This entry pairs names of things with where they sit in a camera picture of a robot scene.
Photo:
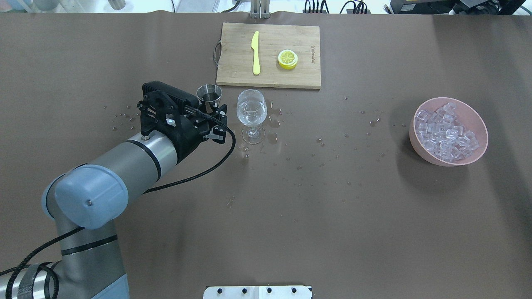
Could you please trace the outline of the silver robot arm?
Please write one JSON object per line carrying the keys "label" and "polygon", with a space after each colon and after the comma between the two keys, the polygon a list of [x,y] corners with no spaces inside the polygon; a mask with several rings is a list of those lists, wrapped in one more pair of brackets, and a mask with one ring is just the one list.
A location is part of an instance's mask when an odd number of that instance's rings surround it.
{"label": "silver robot arm", "polygon": [[33,250],[19,265],[1,272],[5,299],[128,299],[114,219],[141,195],[180,185],[212,172],[155,187],[163,175],[202,142],[225,142],[227,106],[138,103],[141,131],[90,163],[52,181],[42,208],[58,237]]}

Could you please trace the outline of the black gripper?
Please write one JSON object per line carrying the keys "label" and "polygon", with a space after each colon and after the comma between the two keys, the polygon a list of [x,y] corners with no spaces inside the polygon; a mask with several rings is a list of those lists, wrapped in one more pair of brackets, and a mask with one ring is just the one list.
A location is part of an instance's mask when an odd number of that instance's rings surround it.
{"label": "black gripper", "polygon": [[[160,125],[160,132],[165,134],[172,142],[177,155],[177,164],[182,162],[190,153],[206,140],[213,140],[217,144],[226,142],[227,130],[224,126],[215,125],[211,127],[209,120],[203,118],[202,113],[206,113],[204,106],[193,108],[186,106],[186,114],[174,117],[167,115],[167,123]],[[227,104],[215,106],[208,104],[208,114],[227,125]]]}

